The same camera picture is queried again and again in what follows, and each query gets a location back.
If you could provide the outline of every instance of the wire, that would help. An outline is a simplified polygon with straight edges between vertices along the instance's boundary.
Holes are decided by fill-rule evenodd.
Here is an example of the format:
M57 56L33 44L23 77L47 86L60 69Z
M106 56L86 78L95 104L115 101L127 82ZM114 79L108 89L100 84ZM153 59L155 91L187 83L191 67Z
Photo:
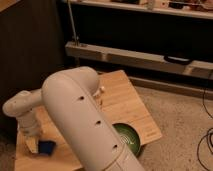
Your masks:
M209 72L209 75L208 75L208 78L207 78L207 81L206 81L206 85L205 85L205 88L204 88L204 91L203 91L203 98L202 98L202 102L203 102L203 107L206 111L206 113L209 115L210 118L213 119L213 115L208 111L207 107L206 107L206 104L205 104L205 95L206 95L206 90L207 90L207 87L208 87L208 84L209 84L209 80L212 76L212 73L213 73L213 70L210 70ZM213 128L210 128L208 131L207 131L207 134L204 135L199 143L198 143L198 146L197 146L197 159L200 163L200 165L207 171L210 171L210 169L208 169L204 164L203 162L200 160L200 154L199 154L199 151L200 151L200 144L202 143L202 141L206 138L206 142L207 142L207 146L209 148L209 151L211 152L211 154L213 155L213 142L212 142L212 136L213 136Z
M212 73L213 73L213 69L210 70L210 72L209 72L209 75L208 75L208 78L207 78L207 81L206 81L206 85L205 85L205 88L204 88L204 91L203 91L202 101L203 101L203 107L204 107L206 113L209 115L210 118L213 119L213 115L209 112L209 110L207 109L206 104L205 104L206 90L207 90L207 87L208 87L208 84L209 84L209 80L210 80L210 78L212 76Z
M203 164L203 162L200 160L200 153L199 153L199 152L200 152L200 144L201 144L201 142L206 138L206 139L207 139L208 148L209 148L209 150L211 151L211 154L212 154L212 150L211 150L212 146L209 146L209 143L208 143L208 141L210 140L209 137L211 137L212 135L213 135L213 133L207 133L206 135L204 135L204 136L200 139L200 141L199 141L199 143L198 143L198 146L197 146L197 159L198 159L200 165L201 165L205 170L207 170L207 171L211 171L211 170L208 169L208 168Z

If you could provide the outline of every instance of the dark wall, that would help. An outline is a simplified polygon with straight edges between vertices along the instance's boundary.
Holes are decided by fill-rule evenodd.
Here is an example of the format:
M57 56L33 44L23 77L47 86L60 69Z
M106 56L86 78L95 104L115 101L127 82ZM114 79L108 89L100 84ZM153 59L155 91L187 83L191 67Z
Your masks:
M37 89L64 66L54 0L21 0L0 13L0 107L20 90ZM16 122L0 110L0 133L15 140Z

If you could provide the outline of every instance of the green bowl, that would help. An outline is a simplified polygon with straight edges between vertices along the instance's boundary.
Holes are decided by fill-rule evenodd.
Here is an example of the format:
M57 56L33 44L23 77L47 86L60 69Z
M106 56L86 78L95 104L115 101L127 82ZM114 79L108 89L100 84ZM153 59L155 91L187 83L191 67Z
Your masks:
M140 153L141 143L138 133L133 127L124 123L113 124L116 131L121 137L121 141L130 148L130 150L137 157Z

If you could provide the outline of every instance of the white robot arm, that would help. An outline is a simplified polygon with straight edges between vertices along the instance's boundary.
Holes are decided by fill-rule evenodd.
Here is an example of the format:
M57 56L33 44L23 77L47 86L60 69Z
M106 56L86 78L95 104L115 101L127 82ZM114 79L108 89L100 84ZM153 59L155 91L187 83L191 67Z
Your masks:
M85 170L144 171L93 100L98 89L99 77L91 68L60 71L48 77L41 90L18 93L5 103L3 110L16 117L20 127L31 130L37 120L29 115L29 110L43 102Z

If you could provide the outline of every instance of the hole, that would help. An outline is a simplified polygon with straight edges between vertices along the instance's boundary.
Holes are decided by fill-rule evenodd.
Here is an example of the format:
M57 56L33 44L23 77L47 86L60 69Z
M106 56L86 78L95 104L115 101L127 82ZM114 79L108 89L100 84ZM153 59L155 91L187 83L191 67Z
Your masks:
M84 96L79 97L78 100L84 100Z
M114 145L112 149L115 150L116 148L118 148L118 145L117 145L117 144Z
M100 125L101 124L101 121L97 121L96 123L95 123L95 125Z

